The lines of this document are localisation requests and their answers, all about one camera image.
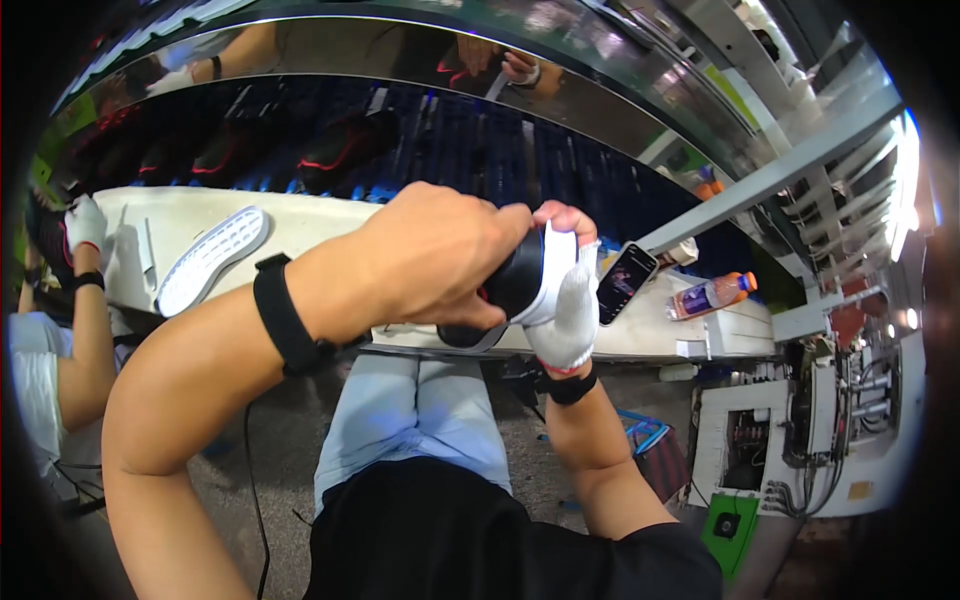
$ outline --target ceiling light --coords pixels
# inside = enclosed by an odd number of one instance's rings
[[[894,191],[890,195],[893,219],[887,223],[890,259],[900,260],[906,232],[919,226],[914,201],[917,197],[917,178],[920,173],[920,133],[910,111],[897,117],[900,141],[897,144],[897,164],[894,166]]]

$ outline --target white table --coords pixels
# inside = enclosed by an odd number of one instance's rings
[[[122,187],[97,192],[108,219],[105,272],[111,303],[156,312],[156,291],[143,276],[136,223],[149,220],[157,288],[180,256],[209,228],[253,204],[270,215],[270,234],[255,252],[225,269],[211,288],[213,298],[253,281],[253,265],[277,252],[297,257],[326,239],[359,228],[381,206],[292,194],[200,187]],[[609,327],[601,327],[595,353],[614,360],[656,362],[773,354],[770,312],[746,300],[703,319],[672,322],[666,299],[700,279],[665,272],[645,286]],[[433,326],[394,324],[373,331],[375,349],[416,354],[457,354]],[[491,355],[530,352],[522,330],[510,327]]]

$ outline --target phone screen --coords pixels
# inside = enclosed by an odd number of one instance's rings
[[[628,244],[600,280],[600,324],[613,323],[623,307],[657,271],[657,259],[637,244]]]

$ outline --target hand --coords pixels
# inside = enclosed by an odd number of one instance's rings
[[[532,226],[530,209],[493,204],[418,181],[356,230],[352,244],[377,290],[374,324],[503,323],[503,309],[477,289],[519,245]]]
[[[529,85],[540,76],[537,59],[529,54],[513,50],[504,54],[500,66],[511,82],[517,85]]]
[[[100,206],[83,194],[73,208],[63,216],[66,225],[66,241],[71,253],[75,253],[81,244],[89,244],[97,249],[104,246],[107,237],[107,217]]]
[[[479,37],[457,34],[457,54],[471,77],[486,71],[490,59],[500,53],[500,46]]]
[[[147,85],[147,97],[151,98],[157,94],[165,94],[168,91],[182,89],[193,84],[193,73],[188,66],[183,66],[176,71],[170,71],[156,82]]]
[[[588,363],[600,329],[597,303],[597,227],[573,206],[548,200],[534,213],[534,223],[551,222],[557,231],[575,231],[580,255],[561,283],[553,321],[524,328],[530,348],[555,371],[576,370]]]

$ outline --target light blue jeans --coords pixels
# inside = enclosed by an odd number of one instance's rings
[[[313,477],[326,490],[377,461],[433,456],[512,494],[507,451],[476,360],[362,354],[340,394]]]

